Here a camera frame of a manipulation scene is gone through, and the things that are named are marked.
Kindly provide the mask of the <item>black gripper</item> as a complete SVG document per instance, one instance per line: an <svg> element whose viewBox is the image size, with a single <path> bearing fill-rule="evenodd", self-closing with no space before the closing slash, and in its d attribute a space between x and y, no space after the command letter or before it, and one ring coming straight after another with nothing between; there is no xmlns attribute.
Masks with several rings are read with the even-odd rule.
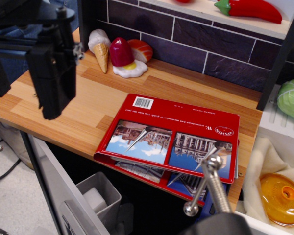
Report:
<svg viewBox="0 0 294 235"><path fill-rule="evenodd" d="M1 58L25 60L44 119L61 115L76 95L76 65L83 58L73 40L75 12L44 0L0 0L0 31L11 26L34 26L34 38L0 35ZM7 80L0 61L0 80Z"/></svg>

